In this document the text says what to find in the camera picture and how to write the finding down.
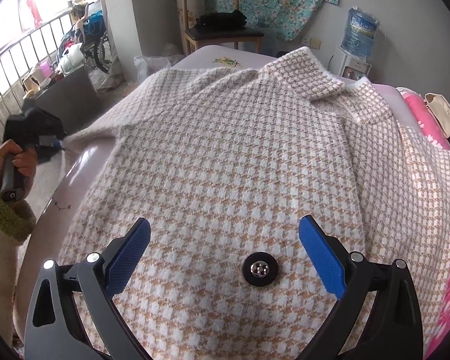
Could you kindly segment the green sleeve forearm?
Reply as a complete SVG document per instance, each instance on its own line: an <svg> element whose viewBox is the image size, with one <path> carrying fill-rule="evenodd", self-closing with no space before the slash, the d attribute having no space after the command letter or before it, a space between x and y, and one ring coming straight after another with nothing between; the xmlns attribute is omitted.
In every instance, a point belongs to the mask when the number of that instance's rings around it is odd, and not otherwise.
<svg viewBox="0 0 450 360"><path fill-rule="evenodd" d="M0 231L22 244L35 228L35 216L25 200L5 203L0 197Z"/></svg>

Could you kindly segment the person's left hand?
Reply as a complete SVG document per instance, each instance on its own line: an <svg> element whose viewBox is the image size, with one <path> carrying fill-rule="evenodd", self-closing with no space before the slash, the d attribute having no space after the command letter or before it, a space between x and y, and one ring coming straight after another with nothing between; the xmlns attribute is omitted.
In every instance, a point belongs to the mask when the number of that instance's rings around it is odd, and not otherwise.
<svg viewBox="0 0 450 360"><path fill-rule="evenodd" d="M26 194L28 194L28 191L32 188L38 166L38 156L35 149L31 147L23 150L13 140L8 140L0 146L0 187L5 159L8 155L13 155L12 164L25 177L25 189Z"/></svg>

